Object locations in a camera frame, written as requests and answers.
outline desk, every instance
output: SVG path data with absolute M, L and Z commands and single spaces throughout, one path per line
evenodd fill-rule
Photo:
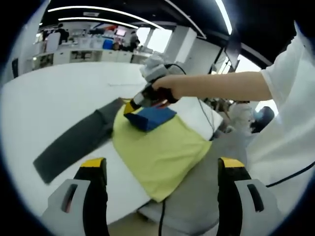
M 33 161 L 68 128 L 117 97 L 133 97 L 145 85 L 141 65 L 117 62 L 85 62 L 39 69 L 5 84 L 1 100 L 1 130 L 5 164 L 22 200 L 40 216 L 49 195 L 67 178 L 73 178 L 82 162 L 107 160 L 107 223 L 135 211 L 150 200 L 117 154 L 112 142 L 98 148 L 45 185 Z M 203 104 L 207 115 L 212 110 Z M 182 98 L 171 109 L 205 139 L 212 130 L 196 98 Z M 213 113 L 217 128 L 222 118 Z

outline human arm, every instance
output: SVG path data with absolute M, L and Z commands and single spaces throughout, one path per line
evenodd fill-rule
M 154 89 L 171 89 L 175 98 L 194 96 L 218 97 L 238 101 L 272 99 L 260 72 L 228 73 L 221 75 L 170 75 L 158 79 Z

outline ceiling light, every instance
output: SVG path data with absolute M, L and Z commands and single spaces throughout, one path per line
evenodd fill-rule
M 216 0 L 216 3 L 220 9 L 220 12 L 223 16 L 223 19 L 224 19 L 224 22 L 225 22 L 225 25 L 226 25 L 226 28 L 227 28 L 227 31 L 228 31 L 228 34 L 232 34 L 232 25 L 231 25 L 231 22 L 230 22 L 230 19 L 227 15 L 227 12 L 226 12 L 226 9 L 224 7 L 224 4 L 222 2 L 222 0 Z
M 143 21 L 143 22 L 145 22 L 147 24 L 150 24 L 150 25 L 152 25 L 152 26 L 154 26 L 154 27 L 156 27 L 156 28 L 158 28 L 160 30 L 164 30 L 163 27 L 161 27 L 161 26 L 159 26 L 157 24 L 154 24 L 151 21 L 147 21 L 146 19 L 143 19 L 141 17 L 135 16 L 135 15 L 123 12 L 123 11 L 118 11 L 118 10 L 114 10 L 114 9 L 110 9 L 110 8 L 105 8 L 105 7 L 98 7 L 98 6 L 63 6 L 63 7 L 57 7 L 57 8 L 49 9 L 48 12 L 65 10 L 65 9 L 74 9 L 74 8 L 87 8 L 87 9 L 111 11 L 111 12 L 115 12 L 115 13 L 119 13 L 119 14 L 123 14 L 123 15 L 126 15 L 126 16 L 133 17 L 133 18 L 135 18 L 137 20 L 140 20 L 140 21 Z
M 102 19 L 102 18 L 94 18 L 94 17 L 66 17 L 66 18 L 59 18 L 59 21 L 68 21 L 68 20 L 91 20 L 91 21 L 105 21 L 105 22 L 111 22 L 111 23 L 115 23 L 118 25 L 123 25 L 123 26 L 128 26 L 134 29 L 138 29 L 138 26 L 133 26 L 127 23 L 123 23 L 120 21 L 113 21 L 113 20 L 107 20 L 107 19 Z
M 185 13 L 183 12 L 177 5 L 175 5 L 174 3 L 172 3 L 170 0 L 164 0 L 166 1 L 168 4 L 170 4 L 173 8 L 175 8 L 179 13 L 181 13 L 198 31 L 199 33 L 202 35 L 202 37 L 204 39 L 207 38 L 207 36 L 202 32 L 202 30 L 196 25 L 196 23 L 194 21 L 192 21 L 192 19 Z

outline yellow cloth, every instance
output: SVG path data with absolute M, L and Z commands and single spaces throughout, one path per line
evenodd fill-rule
M 114 147 L 147 194 L 160 202 L 204 157 L 211 142 L 187 127 L 178 115 L 145 133 L 124 117 L 124 108 L 115 118 Z

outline human hand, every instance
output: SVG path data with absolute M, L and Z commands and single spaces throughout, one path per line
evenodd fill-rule
M 152 84 L 152 88 L 154 90 L 158 90 L 159 88 L 171 89 L 172 95 L 175 99 L 179 100 L 182 97 L 182 86 L 181 82 L 186 75 L 168 75 L 156 80 Z M 164 108 L 170 105 L 167 100 L 161 101 L 160 107 Z

